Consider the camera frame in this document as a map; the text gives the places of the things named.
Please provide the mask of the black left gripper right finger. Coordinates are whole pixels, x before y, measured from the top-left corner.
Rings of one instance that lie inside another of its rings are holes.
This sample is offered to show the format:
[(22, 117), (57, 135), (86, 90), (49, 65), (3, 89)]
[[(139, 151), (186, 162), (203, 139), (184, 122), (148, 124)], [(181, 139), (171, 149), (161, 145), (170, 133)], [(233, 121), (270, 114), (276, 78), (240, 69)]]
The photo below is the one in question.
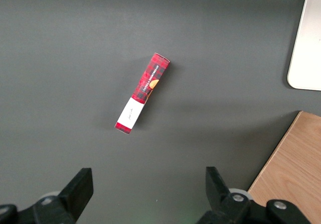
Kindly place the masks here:
[(197, 223), (310, 223), (289, 201), (271, 199), (262, 206), (248, 192), (229, 189), (216, 167), (206, 168), (205, 180), (211, 210)]

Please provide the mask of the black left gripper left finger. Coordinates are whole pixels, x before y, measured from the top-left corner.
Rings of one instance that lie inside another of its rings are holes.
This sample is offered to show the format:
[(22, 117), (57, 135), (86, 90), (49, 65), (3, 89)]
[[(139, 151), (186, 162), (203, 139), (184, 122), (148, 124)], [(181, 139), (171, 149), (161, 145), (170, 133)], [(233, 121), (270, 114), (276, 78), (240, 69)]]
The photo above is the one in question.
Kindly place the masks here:
[(76, 223), (93, 195), (91, 168), (82, 168), (57, 195), (46, 195), (19, 211), (1, 205), (1, 223)]

